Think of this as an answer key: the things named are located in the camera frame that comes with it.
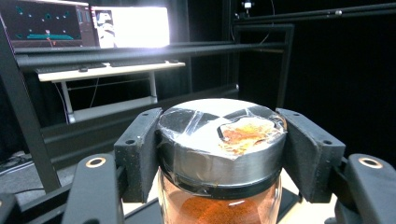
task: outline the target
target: spice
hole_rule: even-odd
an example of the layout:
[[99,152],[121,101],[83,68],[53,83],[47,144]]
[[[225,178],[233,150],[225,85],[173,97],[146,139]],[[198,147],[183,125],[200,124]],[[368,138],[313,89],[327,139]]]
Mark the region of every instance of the spice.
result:
[[193,196],[174,186],[166,177],[162,185],[164,223],[226,224],[275,223],[279,199],[279,182],[266,191],[236,200],[217,200]]

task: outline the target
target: cable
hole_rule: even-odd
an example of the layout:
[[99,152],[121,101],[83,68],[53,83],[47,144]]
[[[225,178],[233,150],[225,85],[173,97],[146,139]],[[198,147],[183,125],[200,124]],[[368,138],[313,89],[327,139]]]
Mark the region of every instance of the cable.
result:
[[62,101],[62,105],[64,106],[64,117],[66,118],[66,123],[69,124],[70,120],[69,117],[67,116],[67,112],[66,112],[66,104],[64,103],[64,98],[61,95],[61,92],[58,89],[58,86],[56,85],[56,83],[53,83],[55,85],[56,90],[58,91],[59,97],[61,97],[61,101]]
[[23,189],[17,192],[14,192],[12,194],[20,194],[20,193],[25,193],[25,192],[29,192],[29,191],[33,191],[33,190],[44,190],[43,188],[39,188],[39,189]]
[[[271,0],[271,5],[272,5],[272,8],[273,8],[273,16],[275,16],[274,0]],[[260,44],[264,43],[264,41],[268,38],[268,36],[270,36],[270,34],[271,34],[271,32],[269,32],[267,34],[267,36],[262,40],[262,42],[260,42]]]
[[93,92],[93,97],[92,97],[92,100],[91,100],[90,108],[92,107],[93,100],[95,99],[96,90],[98,89],[98,84],[99,84],[99,78],[96,79],[95,90]]

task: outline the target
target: metal lid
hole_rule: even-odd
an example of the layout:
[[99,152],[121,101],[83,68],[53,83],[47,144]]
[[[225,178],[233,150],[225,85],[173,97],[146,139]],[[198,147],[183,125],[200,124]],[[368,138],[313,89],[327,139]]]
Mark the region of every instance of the metal lid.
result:
[[165,111],[159,130],[163,171],[194,194],[235,198],[259,193],[274,183],[282,167],[286,122],[261,105],[190,101]]

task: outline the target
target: monitor screen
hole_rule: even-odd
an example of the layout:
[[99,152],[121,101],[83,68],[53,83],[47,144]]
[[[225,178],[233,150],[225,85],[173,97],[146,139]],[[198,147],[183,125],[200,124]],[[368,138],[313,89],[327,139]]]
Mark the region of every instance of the monitor screen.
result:
[[160,48],[169,45],[165,7],[91,7],[101,48]]
[[1,0],[0,13],[14,48],[97,45],[88,3]]

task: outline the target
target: dark background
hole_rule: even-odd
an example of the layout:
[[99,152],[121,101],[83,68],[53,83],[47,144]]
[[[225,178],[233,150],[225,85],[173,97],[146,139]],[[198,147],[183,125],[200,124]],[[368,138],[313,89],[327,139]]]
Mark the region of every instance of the dark background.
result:
[[[177,41],[219,41],[231,38],[221,31],[221,1],[92,1],[96,5],[165,4],[176,13],[171,39]],[[276,1],[276,14],[358,7],[376,1]],[[235,12],[240,12],[240,2]],[[250,16],[272,15],[271,1],[256,1]],[[364,16],[328,20],[291,21],[295,25],[290,60],[289,82],[284,108],[298,111],[346,144],[346,154],[366,153],[396,165],[396,15]],[[263,39],[251,35],[247,39]],[[268,41],[275,38],[269,35]],[[241,54],[240,98],[272,109],[276,107],[280,55]],[[193,90],[221,85],[220,57],[194,58],[191,61]],[[159,79],[160,98],[186,92],[183,80],[172,74]],[[1,94],[1,102],[7,97]],[[23,141],[9,136],[6,129],[18,132],[12,113],[2,127],[5,150],[21,148]]]

